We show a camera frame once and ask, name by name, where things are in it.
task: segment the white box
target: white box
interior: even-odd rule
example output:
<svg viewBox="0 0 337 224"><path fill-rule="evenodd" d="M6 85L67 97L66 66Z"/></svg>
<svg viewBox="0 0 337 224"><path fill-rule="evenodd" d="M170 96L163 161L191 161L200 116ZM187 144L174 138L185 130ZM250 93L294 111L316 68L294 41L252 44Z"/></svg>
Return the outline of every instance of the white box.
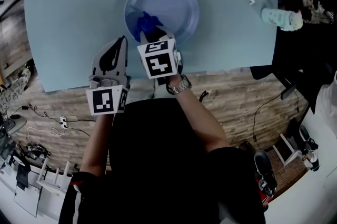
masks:
<svg viewBox="0 0 337 224"><path fill-rule="evenodd" d="M175 39L140 45L137 48L149 79L177 74L181 56Z"/></svg>
<svg viewBox="0 0 337 224"><path fill-rule="evenodd" d="M86 91L91 115L123 113L128 89L120 86L99 87Z"/></svg>

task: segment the blue cloth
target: blue cloth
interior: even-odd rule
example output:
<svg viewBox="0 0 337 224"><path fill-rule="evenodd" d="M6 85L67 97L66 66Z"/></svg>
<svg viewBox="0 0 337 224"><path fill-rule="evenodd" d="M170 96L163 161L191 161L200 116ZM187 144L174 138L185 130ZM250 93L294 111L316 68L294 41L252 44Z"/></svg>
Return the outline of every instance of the blue cloth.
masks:
<svg viewBox="0 0 337 224"><path fill-rule="evenodd" d="M147 12L143 12L143 14L143 17L138 18L135 39L140 43L141 32L144 32L149 42L156 42L159 37L162 37L163 33L163 31L156 26L163 26L163 24L159 21L158 17L150 16Z"/></svg>

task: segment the wooden floor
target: wooden floor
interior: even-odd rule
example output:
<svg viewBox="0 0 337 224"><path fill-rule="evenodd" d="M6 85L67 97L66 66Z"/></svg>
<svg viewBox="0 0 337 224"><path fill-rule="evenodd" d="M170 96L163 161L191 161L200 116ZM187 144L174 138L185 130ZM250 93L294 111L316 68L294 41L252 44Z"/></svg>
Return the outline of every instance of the wooden floor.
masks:
<svg viewBox="0 0 337 224"><path fill-rule="evenodd" d="M22 52L29 49L23 2L14 6L0 24L3 40L0 43L0 51L6 54L4 57L8 61L15 60L21 56ZM258 145L252 139L254 113L261 105L276 97L284 89L282 84L273 75L254 80L249 68L193 74L189 75L189 79L196 96L200 96L204 90L210 93L204 98L203 103L222 124L230 145L237 146L240 142L248 140L258 149ZM307 102L300 93L297 92L297 95L299 96L299 113L296 111L298 98L295 94L291 94L284 101L280 98L272 101L256 114L255 134L261 149L271 147L279 139L279 134L286 131L291 118L299 119L302 116ZM57 120L60 116L67 117L67 120L92 119L85 89L44 93L38 75L31 78L27 91L12 104L8 115L19 107L29 104L36 106L36 112L40 115L46 111L50 117ZM28 143L27 127L43 130L54 127L61 131L60 125L55 121L39 117L31 110L20 109L18 113L27 118L27 125L13 135L22 146ZM69 123L68 126L90 134L94 123L81 121ZM63 168L67 160L81 165L84 148L88 141L85 133L67 130L66 135L61 137L35 130L30 130L30 133L31 141L42 144L51 153L51 168ZM272 161L273 165L278 167L278 172L275 172L276 179L279 188L283 191L294 184L294 178L298 180L305 173L304 165L300 160L296 160L292 167L285 168L280 165L279 159L273 158Z"/></svg>

